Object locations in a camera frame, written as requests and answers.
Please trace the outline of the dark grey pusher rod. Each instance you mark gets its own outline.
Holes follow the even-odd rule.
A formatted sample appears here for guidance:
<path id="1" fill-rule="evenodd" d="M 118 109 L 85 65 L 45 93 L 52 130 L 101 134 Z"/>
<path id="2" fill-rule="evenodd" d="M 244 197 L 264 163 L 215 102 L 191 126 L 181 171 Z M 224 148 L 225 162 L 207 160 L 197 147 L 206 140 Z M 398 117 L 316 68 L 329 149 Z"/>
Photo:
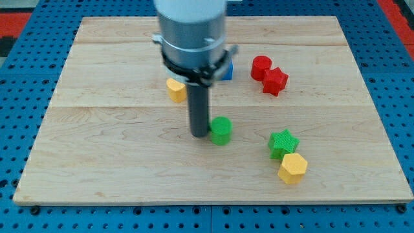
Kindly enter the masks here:
<path id="1" fill-rule="evenodd" d="M 205 137 L 209 132 L 209 92 L 199 85 L 187 85 L 190 131 L 194 137 Z"/>

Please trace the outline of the grey cylindrical robot arm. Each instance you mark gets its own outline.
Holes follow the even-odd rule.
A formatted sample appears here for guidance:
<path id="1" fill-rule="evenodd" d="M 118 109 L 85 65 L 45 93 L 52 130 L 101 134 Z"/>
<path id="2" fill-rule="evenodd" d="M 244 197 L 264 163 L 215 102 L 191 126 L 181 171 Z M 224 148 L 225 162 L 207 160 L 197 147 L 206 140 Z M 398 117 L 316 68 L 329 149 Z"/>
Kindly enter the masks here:
<path id="1" fill-rule="evenodd" d="M 186 86 L 190 131 L 209 132 L 209 88 L 228 72 L 237 46 L 226 48 L 226 0 L 155 0 L 164 66 Z"/>

